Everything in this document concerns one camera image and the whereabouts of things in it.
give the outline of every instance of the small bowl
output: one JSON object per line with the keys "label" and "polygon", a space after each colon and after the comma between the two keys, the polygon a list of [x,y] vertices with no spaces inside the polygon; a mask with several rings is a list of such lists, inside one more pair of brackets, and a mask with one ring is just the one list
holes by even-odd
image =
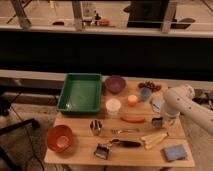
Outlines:
{"label": "small bowl", "polygon": [[126,81],[118,75],[112,75],[105,80],[105,87],[111,93],[118,94],[126,87]]}
{"label": "small bowl", "polygon": [[54,152],[62,152],[72,143],[72,130],[66,125],[51,128],[46,135],[46,145]]}

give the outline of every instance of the blue sponge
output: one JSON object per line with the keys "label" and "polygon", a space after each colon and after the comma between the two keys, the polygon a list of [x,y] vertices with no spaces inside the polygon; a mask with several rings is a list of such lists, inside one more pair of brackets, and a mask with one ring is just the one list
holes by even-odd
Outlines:
{"label": "blue sponge", "polygon": [[187,156],[182,144],[163,148],[162,152],[164,153],[168,162],[172,162],[174,160],[183,160],[186,159]]}

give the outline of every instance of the white cup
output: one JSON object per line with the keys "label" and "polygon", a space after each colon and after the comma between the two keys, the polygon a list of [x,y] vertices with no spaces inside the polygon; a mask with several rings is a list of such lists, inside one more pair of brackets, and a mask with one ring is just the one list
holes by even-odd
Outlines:
{"label": "white cup", "polygon": [[112,98],[107,100],[106,109],[111,117],[116,117],[121,108],[121,102],[118,99]]}

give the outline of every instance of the green tray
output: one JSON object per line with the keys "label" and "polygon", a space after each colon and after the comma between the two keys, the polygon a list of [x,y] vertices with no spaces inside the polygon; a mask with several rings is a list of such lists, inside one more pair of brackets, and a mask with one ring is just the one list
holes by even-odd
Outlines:
{"label": "green tray", "polygon": [[101,74],[66,75],[57,111],[63,114],[97,114],[101,108]]}

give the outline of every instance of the black wall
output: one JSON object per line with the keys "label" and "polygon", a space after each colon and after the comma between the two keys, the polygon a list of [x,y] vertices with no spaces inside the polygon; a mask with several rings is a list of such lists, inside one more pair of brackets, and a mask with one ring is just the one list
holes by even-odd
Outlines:
{"label": "black wall", "polygon": [[213,80],[213,39],[0,31],[0,69]]}

